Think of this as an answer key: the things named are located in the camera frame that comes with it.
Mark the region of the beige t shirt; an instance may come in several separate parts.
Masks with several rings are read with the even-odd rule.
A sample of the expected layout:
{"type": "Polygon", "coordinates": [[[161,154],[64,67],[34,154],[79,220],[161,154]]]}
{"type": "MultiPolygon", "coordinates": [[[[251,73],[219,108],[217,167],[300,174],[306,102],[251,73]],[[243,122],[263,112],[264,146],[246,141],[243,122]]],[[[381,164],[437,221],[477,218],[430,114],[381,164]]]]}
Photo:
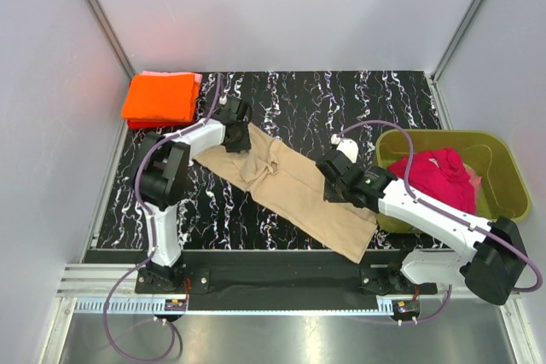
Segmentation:
{"type": "Polygon", "coordinates": [[[312,160],[253,124],[248,129],[248,152],[216,146],[195,160],[329,249],[360,263],[376,230],[375,214],[325,201],[325,178],[312,160]]]}

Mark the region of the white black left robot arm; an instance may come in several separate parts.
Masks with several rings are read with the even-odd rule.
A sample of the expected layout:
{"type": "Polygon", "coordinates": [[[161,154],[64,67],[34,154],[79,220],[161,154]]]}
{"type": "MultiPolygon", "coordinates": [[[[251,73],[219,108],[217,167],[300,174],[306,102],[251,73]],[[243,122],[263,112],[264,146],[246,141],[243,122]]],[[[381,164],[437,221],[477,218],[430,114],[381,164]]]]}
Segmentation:
{"type": "Polygon", "coordinates": [[[133,168],[132,186],[148,233],[148,254],[139,281],[163,292],[187,285],[177,239],[177,206],[183,200],[190,162],[212,147],[229,153],[250,150],[250,104],[222,97],[205,118],[169,134],[151,132],[143,140],[133,168]]]}

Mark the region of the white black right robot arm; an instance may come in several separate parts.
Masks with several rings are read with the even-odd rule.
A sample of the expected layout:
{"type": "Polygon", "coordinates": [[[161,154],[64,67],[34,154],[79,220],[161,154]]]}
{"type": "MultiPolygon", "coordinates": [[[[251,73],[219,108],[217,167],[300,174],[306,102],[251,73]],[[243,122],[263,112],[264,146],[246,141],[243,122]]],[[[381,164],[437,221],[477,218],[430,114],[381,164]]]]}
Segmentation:
{"type": "Polygon", "coordinates": [[[478,298],[503,305],[516,289],[527,256],[517,224],[467,214],[410,187],[389,170],[363,170],[335,149],[316,162],[338,201],[406,222],[442,241],[443,251],[415,250],[401,263],[411,283],[465,286],[478,298]]]}

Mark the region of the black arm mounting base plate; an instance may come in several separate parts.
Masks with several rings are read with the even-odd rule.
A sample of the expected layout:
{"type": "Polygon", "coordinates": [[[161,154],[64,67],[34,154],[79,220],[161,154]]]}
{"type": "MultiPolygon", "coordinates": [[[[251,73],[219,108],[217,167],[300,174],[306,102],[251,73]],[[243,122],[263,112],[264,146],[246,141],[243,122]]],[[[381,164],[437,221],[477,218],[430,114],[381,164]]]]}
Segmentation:
{"type": "Polygon", "coordinates": [[[399,272],[401,251],[368,251],[353,263],[332,251],[184,251],[189,283],[163,292],[136,279],[136,292],[187,291],[193,311],[286,312],[376,309],[378,297],[434,295],[399,272]]]}

